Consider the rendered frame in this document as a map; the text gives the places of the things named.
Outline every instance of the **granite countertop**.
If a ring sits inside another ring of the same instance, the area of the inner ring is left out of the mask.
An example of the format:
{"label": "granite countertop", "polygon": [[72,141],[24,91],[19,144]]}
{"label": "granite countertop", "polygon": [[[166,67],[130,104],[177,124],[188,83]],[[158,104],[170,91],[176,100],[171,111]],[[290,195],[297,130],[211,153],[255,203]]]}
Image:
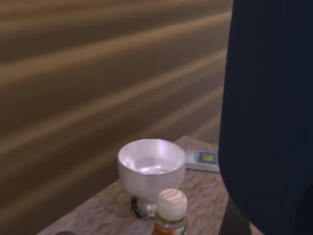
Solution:
{"label": "granite countertop", "polygon": [[[217,146],[183,136],[184,149],[217,151]],[[228,194],[219,173],[187,170],[180,187],[188,197],[188,235],[218,235]],[[152,221],[136,219],[130,212],[131,195],[119,180],[90,198],[38,235],[71,231],[76,235],[151,235]],[[253,235],[261,233],[251,226]]]}

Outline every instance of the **striped background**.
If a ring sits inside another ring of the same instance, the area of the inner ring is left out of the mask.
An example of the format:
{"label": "striped background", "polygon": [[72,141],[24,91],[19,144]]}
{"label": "striped background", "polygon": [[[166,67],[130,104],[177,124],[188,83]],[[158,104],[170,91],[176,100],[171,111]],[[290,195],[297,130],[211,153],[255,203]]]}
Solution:
{"label": "striped background", "polygon": [[230,0],[0,0],[0,233],[117,179],[140,138],[218,140]]}

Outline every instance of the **corrugated wall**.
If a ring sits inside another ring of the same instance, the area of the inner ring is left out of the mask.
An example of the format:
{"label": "corrugated wall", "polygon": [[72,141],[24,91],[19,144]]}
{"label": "corrugated wall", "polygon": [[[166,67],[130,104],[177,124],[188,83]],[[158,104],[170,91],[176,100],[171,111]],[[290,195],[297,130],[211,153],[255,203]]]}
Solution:
{"label": "corrugated wall", "polygon": [[0,0],[0,233],[117,179],[141,138],[217,142],[229,0]]}

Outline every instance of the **stone tabletop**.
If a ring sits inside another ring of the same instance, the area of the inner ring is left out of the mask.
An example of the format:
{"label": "stone tabletop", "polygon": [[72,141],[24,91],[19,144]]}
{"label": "stone tabletop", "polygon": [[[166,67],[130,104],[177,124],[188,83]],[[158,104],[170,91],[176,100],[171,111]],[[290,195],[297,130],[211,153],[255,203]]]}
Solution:
{"label": "stone tabletop", "polygon": [[[183,136],[184,149],[217,151],[217,146]],[[218,235],[228,194],[219,173],[187,170],[180,187],[188,197],[188,235]],[[38,235],[71,231],[76,235],[150,235],[152,221],[136,219],[130,212],[131,195],[119,180],[90,198]],[[251,227],[253,235],[261,235]]]}

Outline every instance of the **white bottle cap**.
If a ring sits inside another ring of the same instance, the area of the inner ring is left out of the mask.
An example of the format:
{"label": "white bottle cap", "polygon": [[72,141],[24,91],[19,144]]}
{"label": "white bottle cap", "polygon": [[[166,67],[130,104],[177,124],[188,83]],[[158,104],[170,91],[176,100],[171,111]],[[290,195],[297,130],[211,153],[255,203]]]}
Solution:
{"label": "white bottle cap", "polygon": [[157,199],[156,212],[166,220],[180,220],[186,215],[187,197],[178,189],[163,190]]}

